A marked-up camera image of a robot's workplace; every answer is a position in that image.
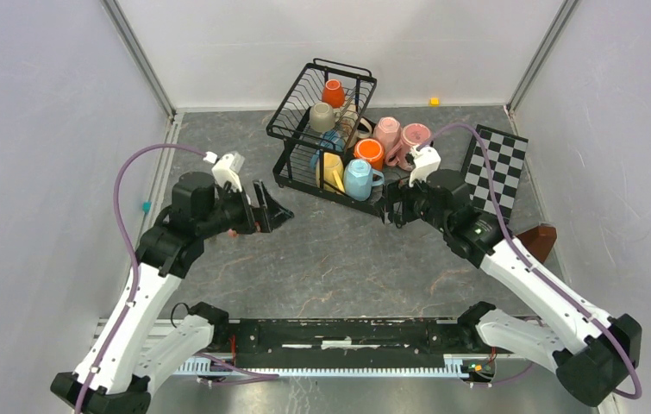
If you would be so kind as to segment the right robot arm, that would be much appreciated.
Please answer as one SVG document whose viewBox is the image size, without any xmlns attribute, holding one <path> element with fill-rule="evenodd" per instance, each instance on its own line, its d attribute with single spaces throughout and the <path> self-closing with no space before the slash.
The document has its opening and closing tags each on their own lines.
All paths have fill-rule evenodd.
<svg viewBox="0 0 651 414">
<path fill-rule="evenodd" d="M 460 317 L 458 342 L 469 352 L 502 348 L 554 373 L 576 400 L 600 406 L 612 393 L 638 399 L 642 326 L 613 317 L 573 291 L 538 261 L 504 219 L 473 206 L 459 172 L 438 169 L 426 179 L 386 186 L 385 211 L 397 226 L 421 220 L 449 249 L 516 294 L 539 323 L 480 302 Z"/>
</svg>

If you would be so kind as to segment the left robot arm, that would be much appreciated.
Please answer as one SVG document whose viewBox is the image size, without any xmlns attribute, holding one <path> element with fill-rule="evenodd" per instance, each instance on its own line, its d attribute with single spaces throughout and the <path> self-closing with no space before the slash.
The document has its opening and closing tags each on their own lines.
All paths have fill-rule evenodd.
<svg viewBox="0 0 651 414">
<path fill-rule="evenodd" d="M 172 202 L 142 237 L 124 291 L 91 351 L 71 372 L 57 373 L 50 391 L 77 413 L 144 413 L 153 395 L 197 351 L 224 349 L 228 313 L 198 303 L 183 322 L 144 352 L 143 345 L 171 295 L 207 239 L 230 230 L 271 233 L 294 217 L 254 181 L 257 205 L 206 172 L 188 172 L 172 188 Z"/>
</svg>

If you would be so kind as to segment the light blue faceted mug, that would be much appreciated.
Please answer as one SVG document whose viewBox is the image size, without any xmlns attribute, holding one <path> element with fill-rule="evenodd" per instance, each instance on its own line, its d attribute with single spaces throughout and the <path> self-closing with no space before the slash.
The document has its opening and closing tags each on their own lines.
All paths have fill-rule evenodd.
<svg viewBox="0 0 651 414">
<path fill-rule="evenodd" d="M 351 160 L 343 173 L 345 193 L 357 200 L 366 201 L 375 186 L 384 184 L 384 174 L 363 159 Z"/>
</svg>

